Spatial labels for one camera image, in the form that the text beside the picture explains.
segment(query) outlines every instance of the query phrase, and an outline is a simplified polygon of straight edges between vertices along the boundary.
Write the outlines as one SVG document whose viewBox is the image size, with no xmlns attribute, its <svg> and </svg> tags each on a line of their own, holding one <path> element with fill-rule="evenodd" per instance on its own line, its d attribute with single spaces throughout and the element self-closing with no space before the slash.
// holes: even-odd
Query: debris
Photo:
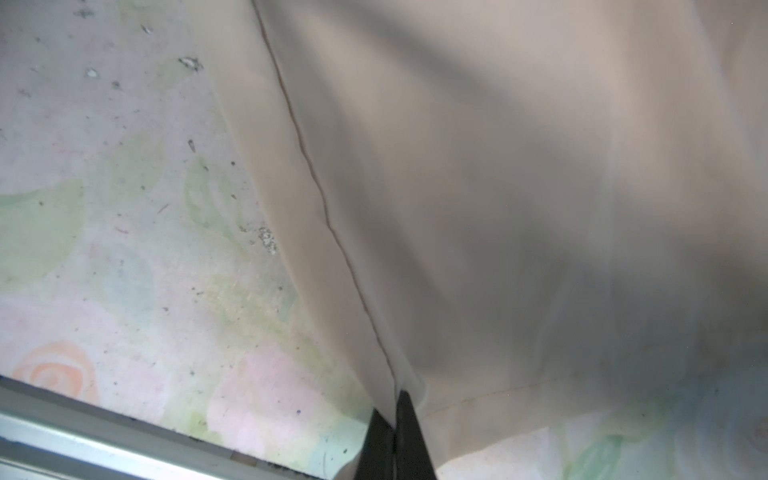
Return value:
<svg viewBox="0 0 768 480">
<path fill-rule="evenodd" d="M 77 10 L 74 13 L 74 16 L 80 17 L 80 18 L 88 18 L 88 17 L 94 16 L 95 14 L 96 14 L 96 12 L 94 12 L 93 10 L 91 10 L 88 7 L 85 7 L 85 8 L 81 8 L 80 10 Z"/>
<path fill-rule="evenodd" d="M 196 58 L 182 57 L 182 58 L 179 58 L 179 61 L 183 66 L 191 70 L 199 71 L 203 67 L 203 64 L 201 64 L 200 61 L 197 60 Z"/>
<path fill-rule="evenodd" d="M 274 235 L 272 235 L 272 230 L 267 227 L 261 227 L 259 229 L 259 238 L 261 239 L 261 244 L 264 245 L 264 248 L 266 248 L 269 255 L 277 253 L 277 243 L 275 242 Z"/>
</svg>

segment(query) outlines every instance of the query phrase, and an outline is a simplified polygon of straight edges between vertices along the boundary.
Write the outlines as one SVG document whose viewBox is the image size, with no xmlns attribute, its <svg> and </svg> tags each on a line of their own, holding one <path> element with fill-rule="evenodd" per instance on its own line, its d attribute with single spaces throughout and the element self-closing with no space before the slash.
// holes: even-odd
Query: table surface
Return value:
<svg viewBox="0 0 768 480">
<path fill-rule="evenodd" d="M 0 2 L 0 374 L 328 478 L 369 400 L 316 341 L 195 51 L 179 0 Z M 768 478 L 761 365 L 439 475 Z"/>
</svg>

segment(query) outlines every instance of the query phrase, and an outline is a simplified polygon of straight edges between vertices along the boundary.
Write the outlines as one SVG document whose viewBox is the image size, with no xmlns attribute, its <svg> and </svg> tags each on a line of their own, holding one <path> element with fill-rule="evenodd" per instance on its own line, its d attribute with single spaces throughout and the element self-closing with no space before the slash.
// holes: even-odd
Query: fabric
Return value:
<svg viewBox="0 0 768 480">
<path fill-rule="evenodd" d="M 316 326 L 435 464 L 766 361 L 765 2 L 188 7 Z"/>
</svg>

